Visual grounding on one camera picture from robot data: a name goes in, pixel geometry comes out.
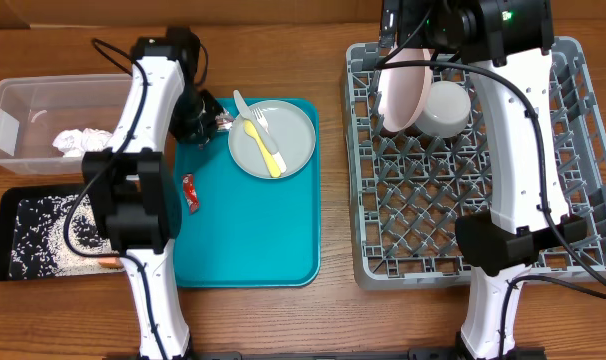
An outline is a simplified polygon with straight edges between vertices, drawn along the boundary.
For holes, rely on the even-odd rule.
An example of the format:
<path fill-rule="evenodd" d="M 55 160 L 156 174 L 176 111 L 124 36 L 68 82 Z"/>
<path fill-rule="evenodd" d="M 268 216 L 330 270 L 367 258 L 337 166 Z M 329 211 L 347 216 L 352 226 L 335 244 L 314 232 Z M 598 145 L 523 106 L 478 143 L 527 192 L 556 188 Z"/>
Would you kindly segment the aluminium foil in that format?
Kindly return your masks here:
<path fill-rule="evenodd" d="M 215 120 L 218 132 L 229 132 L 233 127 L 235 117 L 232 116 L 226 109 L 224 109 L 215 117 Z"/>

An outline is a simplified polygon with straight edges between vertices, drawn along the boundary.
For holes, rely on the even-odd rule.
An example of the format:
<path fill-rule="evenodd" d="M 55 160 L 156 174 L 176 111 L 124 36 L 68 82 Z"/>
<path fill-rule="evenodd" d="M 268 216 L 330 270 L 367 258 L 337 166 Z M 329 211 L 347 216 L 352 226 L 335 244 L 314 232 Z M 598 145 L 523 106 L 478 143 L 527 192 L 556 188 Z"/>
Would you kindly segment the white rice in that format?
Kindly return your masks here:
<path fill-rule="evenodd" d="M 76 196 L 49 195 L 23 199 L 17 207 L 8 276 L 11 280 L 114 273 L 98 259 L 80 257 L 67 247 L 63 229 Z M 69 226 L 69 239 L 78 251 L 107 253 L 110 242 L 99 236 L 90 202 L 84 198 Z"/>

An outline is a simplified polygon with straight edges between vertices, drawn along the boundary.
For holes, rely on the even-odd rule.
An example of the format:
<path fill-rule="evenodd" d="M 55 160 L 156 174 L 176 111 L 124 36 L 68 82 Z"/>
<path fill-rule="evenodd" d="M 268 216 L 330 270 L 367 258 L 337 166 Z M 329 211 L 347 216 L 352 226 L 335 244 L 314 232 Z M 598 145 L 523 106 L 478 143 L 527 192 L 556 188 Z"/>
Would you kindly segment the white round plate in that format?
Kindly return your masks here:
<path fill-rule="evenodd" d="M 428 66 L 382 70 L 377 88 L 381 95 L 377 111 L 383 116 L 383 127 L 389 132 L 410 127 L 427 103 L 431 84 L 432 71 Z"/>

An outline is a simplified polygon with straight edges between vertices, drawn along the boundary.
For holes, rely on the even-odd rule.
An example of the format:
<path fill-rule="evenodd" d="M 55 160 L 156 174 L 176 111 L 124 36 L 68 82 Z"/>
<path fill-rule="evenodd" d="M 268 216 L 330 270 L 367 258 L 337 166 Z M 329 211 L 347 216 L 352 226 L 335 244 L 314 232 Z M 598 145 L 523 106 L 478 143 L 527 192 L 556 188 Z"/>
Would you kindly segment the grey bowl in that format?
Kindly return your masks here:
<path fill-rule="evenodd" d="M 453 137 L 465 129 L 470 111 L 471 100 L 464 87 L 450 81 L 434 82 L 415 125 L 430 136 Z"/>

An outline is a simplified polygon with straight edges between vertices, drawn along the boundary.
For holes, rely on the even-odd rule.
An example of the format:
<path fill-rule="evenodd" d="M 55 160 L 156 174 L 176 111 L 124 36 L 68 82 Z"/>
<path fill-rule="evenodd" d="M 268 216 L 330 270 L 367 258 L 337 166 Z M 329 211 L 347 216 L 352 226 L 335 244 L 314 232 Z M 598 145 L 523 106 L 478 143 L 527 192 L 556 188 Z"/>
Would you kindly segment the white tissue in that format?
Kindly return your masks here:
<path fill-rule="evenodd" d="M 65 130 L 59 133 L 52 146 L 59 150 L 64 157 L 82 157 L 86 152 L 102 151 L 112 134 L 108 131 L 85 128 Z"/>

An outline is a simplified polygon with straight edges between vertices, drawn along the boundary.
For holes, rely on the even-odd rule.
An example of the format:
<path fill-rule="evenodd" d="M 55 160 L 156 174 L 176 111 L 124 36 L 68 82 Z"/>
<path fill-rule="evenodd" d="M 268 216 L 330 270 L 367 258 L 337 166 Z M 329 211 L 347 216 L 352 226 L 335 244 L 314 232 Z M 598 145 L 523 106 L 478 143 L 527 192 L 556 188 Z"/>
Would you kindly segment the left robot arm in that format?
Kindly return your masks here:
<path fill-rule="evenodd" d="M 140 327 L 140 359 L 192 359 L 191 332 L 180 308 L 173 250 L 179 235 L 181 188 L 164 155 L 167 136 L 203 146 L 224 109 L 202 88 L 205 48 L 187 27 L 140 37 L 125 53 L 131 86 L 105 149 L 82 158 L 85 187 L 101 237 L 123 264 Z"/>

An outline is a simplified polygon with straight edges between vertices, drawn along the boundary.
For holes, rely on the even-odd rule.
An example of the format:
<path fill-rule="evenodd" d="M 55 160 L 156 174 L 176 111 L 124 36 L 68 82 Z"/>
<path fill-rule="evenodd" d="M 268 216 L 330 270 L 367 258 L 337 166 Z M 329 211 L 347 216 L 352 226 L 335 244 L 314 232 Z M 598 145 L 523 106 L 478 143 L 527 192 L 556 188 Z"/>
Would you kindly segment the orange food cube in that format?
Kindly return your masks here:
<path fill-rule="evenodd" d="M 101 267 L 107 269 L 122 269 L 123 264 L 118 257 L 102 257 L 98 259 Z"/>

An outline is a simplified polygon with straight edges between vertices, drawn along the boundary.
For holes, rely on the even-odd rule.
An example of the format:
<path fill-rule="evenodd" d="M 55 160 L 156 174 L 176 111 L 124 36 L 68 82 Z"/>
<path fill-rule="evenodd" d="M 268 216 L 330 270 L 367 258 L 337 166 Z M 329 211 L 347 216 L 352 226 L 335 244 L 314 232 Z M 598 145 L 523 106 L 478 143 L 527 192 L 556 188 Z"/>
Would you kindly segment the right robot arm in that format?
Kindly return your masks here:
<path fill-rule="evenodd" d="M 541 359 L 513 337 L 522 286 L 541 251 L 586 236 L 570 212 L 554 157 L 549 77 L 554 42 L 547 0 L 387 1 L 381 9 L 377 114 L 399 132 L 411 124 L 412 86 L 400 76 L 408 49 L 450 51 L 482 107 L 490 152 L 488 210 L 456 220 L 458 247 L 471 266 L 466 319 L 454 359 Z"/>

